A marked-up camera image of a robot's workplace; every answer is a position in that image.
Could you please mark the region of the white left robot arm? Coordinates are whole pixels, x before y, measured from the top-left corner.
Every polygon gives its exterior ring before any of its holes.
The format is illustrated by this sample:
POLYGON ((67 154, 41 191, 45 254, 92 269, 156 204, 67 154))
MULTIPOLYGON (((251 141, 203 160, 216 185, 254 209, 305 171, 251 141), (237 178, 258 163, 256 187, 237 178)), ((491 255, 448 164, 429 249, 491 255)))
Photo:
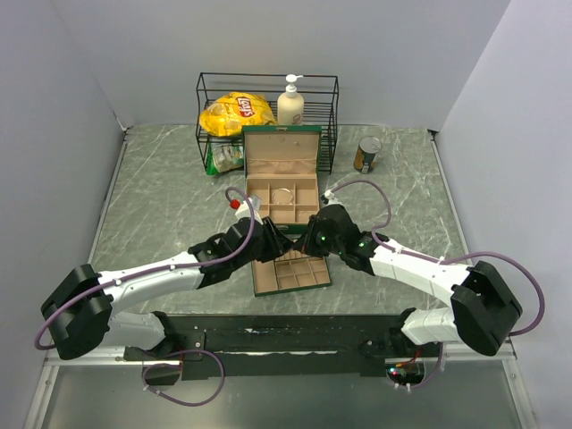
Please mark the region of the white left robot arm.
POLYGON ((134 315, 139 302, 223 282, 253 261, 283 256, 293 242, 262 217, 247 199, 237 208, 237 221, 225 232, 163 261, 118 271, 97 272, 92 265, 73 268, 40 308, 59 358, 82 357, 99 346, 146 349, 166 359, 177 337, 158 315, 134 315))

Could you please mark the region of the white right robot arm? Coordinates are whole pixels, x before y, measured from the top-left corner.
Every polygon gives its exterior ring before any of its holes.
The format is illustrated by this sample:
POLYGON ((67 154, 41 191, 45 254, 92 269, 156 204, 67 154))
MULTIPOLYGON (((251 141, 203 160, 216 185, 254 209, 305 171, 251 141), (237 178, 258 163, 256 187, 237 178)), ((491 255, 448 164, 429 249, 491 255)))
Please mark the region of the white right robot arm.
POLYGON ((404 283, 438 299, 441 308, 402 313, 399 329, 391 333, 391 347, 404 357, 429 342, 462 342, 493 356, 522 314, 493 265, 447 264, 382 234, 361 231, 340 204, 311 216, 294 248, 312 257, 336 255, 356 271, 404 283))

